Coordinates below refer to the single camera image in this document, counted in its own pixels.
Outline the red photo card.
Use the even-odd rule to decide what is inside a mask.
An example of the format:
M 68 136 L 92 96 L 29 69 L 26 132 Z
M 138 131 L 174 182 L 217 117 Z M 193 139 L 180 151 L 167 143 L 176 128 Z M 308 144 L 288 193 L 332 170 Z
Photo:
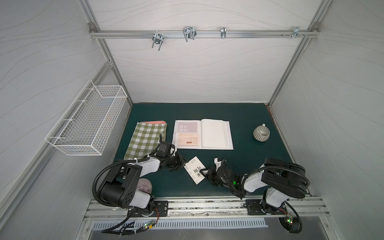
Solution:
M 199 131 L 199 124 L 196 121 L 178 121 L 178 133 L 197 133 Z

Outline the white photo album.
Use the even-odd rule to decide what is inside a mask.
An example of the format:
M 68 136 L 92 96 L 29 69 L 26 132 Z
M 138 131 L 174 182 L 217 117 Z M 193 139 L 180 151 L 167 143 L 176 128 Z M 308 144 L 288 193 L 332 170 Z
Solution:
M 178 146 L 177 124 L 178 121 L 196 121 L 199 124 L 199 131 L 196 134 L 200 135 L 199 147 L 184 147 Z M 193 149 L 193 150 L 233 150 L 233 140 L 231 134 L 230 122 L 223 120 L 176 120 L 174 126 L 172 143 L 178 149 Z

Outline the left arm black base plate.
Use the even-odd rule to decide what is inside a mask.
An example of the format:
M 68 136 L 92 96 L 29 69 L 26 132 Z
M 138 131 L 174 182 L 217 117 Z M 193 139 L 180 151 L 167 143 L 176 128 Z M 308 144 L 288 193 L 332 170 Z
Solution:
M 131 217 L 134 218 L 154 218 L 157 216 L 166 217 L 168 215 L 168 201 L 151 200 L 145 208 L 134 208 Z

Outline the white photo card black text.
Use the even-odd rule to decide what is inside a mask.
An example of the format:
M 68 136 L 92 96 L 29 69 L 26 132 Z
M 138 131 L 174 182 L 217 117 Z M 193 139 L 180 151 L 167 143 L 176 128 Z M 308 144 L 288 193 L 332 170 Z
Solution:
M 199 160 L 198 157 L 192 158 L 189 162 L 187 162 L 184 166 L 187 173 L 190 175 L 192 180 L 198 185 L 201 181 L 204 180 L 203 174 L 200 173 L 200 170 L 205 169 L 206 167 Z

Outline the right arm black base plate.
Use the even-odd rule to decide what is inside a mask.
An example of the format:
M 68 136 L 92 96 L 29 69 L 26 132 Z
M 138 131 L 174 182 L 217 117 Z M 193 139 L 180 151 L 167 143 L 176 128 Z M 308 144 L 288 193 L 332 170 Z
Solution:
M 264 200 L 246 200 L 244 207 L 247 210 L 247 214 L 251 216 L 285 215 L 285 212 L 279 208 L 268 205 Z

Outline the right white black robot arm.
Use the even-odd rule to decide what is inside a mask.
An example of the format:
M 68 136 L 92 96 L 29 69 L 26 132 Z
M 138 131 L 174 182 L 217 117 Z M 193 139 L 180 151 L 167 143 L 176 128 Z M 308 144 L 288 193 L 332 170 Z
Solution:
M 201 169 L 200 174 L 214 186 L 228 188 L 240 199 L 267 187 L 260 201 L 265 213 L 276 211 L 289 198 L 303 199 L 310 186 L 304 167 L 275 158 L 266 158 L 259 168 L 242 176 L 235 174 L 221 157 L 215 159 L 215 164 L 215 167 Z

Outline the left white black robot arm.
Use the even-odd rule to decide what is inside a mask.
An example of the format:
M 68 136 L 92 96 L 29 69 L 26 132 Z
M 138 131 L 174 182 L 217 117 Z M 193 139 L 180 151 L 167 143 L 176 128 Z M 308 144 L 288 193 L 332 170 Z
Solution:
M 141 159 L 115 162 L 101 170 L 93 181 L 92 194 L 99 204 L 107 207 L 138 208 L 151 213 L 155 197 L 139 190 L 139 180 L 163 168 L 178 170 L 188 162 L 173 144 L 161 141 Z

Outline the pale pink photo card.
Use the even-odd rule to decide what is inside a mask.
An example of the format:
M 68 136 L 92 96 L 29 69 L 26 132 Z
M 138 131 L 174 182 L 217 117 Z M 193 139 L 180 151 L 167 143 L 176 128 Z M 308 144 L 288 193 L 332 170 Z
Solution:
M 180 133 L 178 137 L 178 146 L 199 147 L 200 135 L 196 133 Z

